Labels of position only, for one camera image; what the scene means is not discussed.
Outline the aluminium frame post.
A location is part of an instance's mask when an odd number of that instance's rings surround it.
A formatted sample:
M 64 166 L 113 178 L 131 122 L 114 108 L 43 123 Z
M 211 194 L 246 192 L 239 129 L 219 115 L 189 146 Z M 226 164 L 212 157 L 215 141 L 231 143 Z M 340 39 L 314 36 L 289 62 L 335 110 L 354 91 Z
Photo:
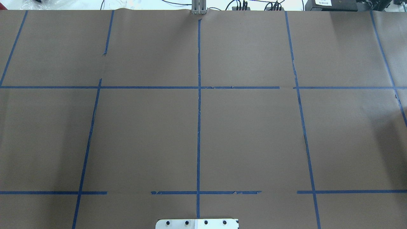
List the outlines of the aluminium frame post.
M 204 15 L 207 13 L 206 0 L 192 0 L 191 13 L 192 15 Z

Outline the black computer box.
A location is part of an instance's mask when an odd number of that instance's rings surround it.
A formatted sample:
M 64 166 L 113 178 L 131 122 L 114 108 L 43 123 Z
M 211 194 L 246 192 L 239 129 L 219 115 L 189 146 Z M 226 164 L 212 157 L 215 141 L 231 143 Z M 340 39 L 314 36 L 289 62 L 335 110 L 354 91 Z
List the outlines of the black computer box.
M 356 0 L 308 0 L 305 11 L 349 11 L 356 12 Z

